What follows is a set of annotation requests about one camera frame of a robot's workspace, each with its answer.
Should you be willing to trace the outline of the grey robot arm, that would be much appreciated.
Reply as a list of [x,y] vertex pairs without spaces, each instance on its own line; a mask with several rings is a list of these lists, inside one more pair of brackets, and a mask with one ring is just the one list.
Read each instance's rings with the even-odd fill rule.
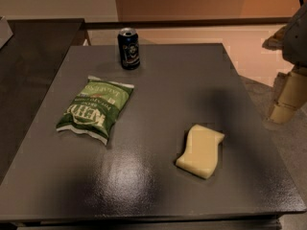
[[307,4],[304,3],[284,27],[267,38],[262,47],[280,50],[283,59],[294,66],[287,74],[278,73],[273,84],[268,119],[284,124],[307,103]]

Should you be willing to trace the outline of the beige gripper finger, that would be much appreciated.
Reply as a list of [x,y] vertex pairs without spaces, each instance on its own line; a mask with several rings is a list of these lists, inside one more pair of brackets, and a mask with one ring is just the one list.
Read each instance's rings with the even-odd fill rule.
[[273,85],[269,120],[276,124],[289,122],[307,103],[307,68],[295,66],[289,73],[278,73]]

